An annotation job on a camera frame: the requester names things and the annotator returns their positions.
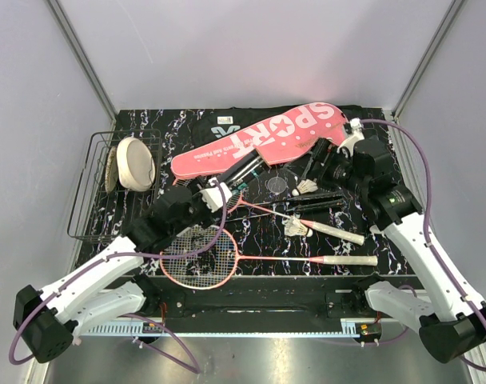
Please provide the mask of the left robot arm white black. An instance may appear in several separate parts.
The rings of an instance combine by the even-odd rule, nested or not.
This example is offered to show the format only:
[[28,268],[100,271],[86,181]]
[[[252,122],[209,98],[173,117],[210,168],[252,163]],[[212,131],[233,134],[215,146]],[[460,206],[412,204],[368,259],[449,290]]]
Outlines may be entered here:
[[146,260],[163,259],[163,250],[186,230],[225,219],[231,197],[216,179],[196,191],[171,186],[88,262],[41,289],[21,288],[15,296],[10,363],[50,362],[83,330],[127,314],[154,315],[160,298],[143,279],[108,294],[103,289]]

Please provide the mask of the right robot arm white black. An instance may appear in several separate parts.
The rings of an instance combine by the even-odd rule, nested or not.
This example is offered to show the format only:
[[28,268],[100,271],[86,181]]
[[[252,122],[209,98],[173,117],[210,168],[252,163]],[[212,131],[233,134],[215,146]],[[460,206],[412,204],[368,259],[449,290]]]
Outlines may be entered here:
[[354,193],[370,224],[399,249],[429,296],[423,301],[382,278],[366,278],[349,299],[353,313],[364,318],[377,311],[395,318],[442,363],[484,344],[486,301],[441,248],[429,228],[428,211],[395,181],[387,146],[362,139],[349,150],[319,138],[311,159],[308,178]]

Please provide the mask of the black teal shuttlecock tube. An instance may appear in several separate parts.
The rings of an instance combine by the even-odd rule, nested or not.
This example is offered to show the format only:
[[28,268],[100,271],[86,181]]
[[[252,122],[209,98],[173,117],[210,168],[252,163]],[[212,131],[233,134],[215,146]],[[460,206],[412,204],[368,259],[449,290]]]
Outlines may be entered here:
[[234,194],[236,190],[242,189],[244,185],[248,184],[253,178],[258,178],[267,169],[268,165],[263,157],[257,150],[252,150],[221,174],[198,176],[190,180],[186,187],[191,192],[197,193],[202,189],[211,187],[209,181],[216,179],[219,183],[224,183]]

